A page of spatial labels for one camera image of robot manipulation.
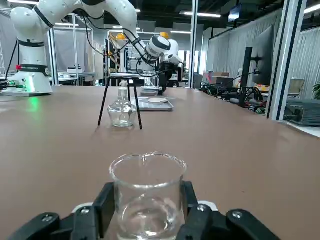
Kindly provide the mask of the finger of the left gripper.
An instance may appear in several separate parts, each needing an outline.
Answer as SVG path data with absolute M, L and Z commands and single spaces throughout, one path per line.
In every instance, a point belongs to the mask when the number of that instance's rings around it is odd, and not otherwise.
M 158 75 L 158 95 L 162 96 L 167 89 L 167 78 L 165 73 L 159 73 Z

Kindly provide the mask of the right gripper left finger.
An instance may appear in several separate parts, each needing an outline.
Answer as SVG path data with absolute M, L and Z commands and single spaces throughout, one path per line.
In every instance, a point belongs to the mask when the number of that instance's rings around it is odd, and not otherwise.
M 116 211 L 115 184 L 106 183 L 92 205 L 81 206 L 61 219 L 57 213 L 41 213 L 15 232 L 9 240 L 100 240 Z

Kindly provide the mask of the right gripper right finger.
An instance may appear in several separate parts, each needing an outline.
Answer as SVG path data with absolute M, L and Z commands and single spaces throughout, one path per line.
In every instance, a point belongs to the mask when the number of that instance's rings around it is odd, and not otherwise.
M 185 223 L 177 240 L 278 240 L 279 237 L 249 211 L 232 209 L 225 215 L 197 200 L 192 182 L 181 184 Z

